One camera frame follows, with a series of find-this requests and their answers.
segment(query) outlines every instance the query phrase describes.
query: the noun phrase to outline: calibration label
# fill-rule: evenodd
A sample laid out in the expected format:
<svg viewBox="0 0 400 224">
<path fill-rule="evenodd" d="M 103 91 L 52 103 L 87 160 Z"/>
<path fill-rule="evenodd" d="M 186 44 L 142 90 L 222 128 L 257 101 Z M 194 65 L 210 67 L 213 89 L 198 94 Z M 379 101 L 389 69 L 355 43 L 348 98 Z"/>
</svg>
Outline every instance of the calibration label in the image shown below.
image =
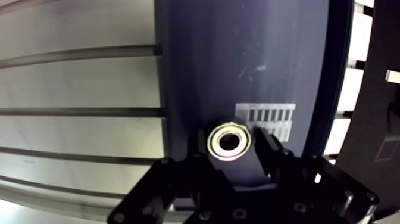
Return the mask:
<svg viewBox="0 0 400 224">
<path fill-rule="evenodd" d="M 287 142 L 295 108 L 296 104 L 236 104 L 235 116 L 246 121 L 250 129 L 263 127 L 279 141 Z"/>
</svg>

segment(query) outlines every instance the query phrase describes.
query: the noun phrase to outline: bearing inner ring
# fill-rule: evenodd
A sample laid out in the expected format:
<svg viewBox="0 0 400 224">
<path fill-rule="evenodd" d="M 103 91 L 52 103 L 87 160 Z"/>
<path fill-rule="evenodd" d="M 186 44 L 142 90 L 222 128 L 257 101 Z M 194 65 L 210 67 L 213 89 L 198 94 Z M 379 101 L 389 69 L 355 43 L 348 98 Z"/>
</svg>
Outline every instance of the bearing inner ring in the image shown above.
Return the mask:
<svg viewBox="0 0 400 224">
<path fill-rule="evenodd" d="M 231 148 L 223 148 L 222 141 L 227 139 Z M 244 125 L 235 122 L 227 122 L 217 126 L 208 135 L 207 148 L 215 158 L 223 161 L 232 161 L 243 156 L 249 149 L 251 144 L 251 135 Z"/>
</svg>

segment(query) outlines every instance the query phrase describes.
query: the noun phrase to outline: gray surface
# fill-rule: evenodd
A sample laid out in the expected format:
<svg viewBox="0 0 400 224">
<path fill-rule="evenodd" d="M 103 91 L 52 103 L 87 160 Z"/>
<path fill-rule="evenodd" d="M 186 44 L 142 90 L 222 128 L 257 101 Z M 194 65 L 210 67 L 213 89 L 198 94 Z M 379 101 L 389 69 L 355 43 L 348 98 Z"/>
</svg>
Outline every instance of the gray surface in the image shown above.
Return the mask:
<svg viewBox="0 0 400 224">
<path fill-rule="evenodd" d="M 171 155 L 236 103 L 295 103 L 286 147 L 301 155 L 324 53 L 328 1 L 166 1 L 163 60 Z M 222 168 L 238 185 L 263 176 L 250 151 Z"/>
</svg>

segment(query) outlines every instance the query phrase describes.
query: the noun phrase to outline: bolt hole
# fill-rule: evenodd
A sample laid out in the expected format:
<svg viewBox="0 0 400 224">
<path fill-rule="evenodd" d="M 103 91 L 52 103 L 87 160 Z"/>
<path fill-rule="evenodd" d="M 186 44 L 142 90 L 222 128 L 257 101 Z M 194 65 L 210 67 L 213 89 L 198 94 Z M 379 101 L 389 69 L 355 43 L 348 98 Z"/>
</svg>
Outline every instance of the bolt hole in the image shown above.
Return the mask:
<svg viewBox="0 0 400 224">
<path fill-rule="evenodd" d="M 240 139 L 237 135 L 227 134 L 220 139 L 220 146 L 224 150 L 234 150 L 238 147 Z"/>
</svg>

